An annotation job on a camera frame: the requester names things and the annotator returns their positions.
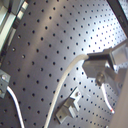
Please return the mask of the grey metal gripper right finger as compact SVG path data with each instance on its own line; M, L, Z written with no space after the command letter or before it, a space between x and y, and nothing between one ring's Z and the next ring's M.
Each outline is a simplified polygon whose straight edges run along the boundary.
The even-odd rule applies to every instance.
M123 41L122 43L118 44L112 49L112 57L114 60L114 64L119 66L123 63L128 62L128 39ZM119 68L118 73L115 77L115 81L123 84L126 75L125 68Z

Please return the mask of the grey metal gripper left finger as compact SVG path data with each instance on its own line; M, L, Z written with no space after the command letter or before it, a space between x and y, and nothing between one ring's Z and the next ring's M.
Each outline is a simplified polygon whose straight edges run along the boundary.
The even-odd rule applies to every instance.
M88 77L95 78L99 86L107 82L109 78L115 79L116 73L111 48L98 53L89 53L88 56L89 58L82 65Z

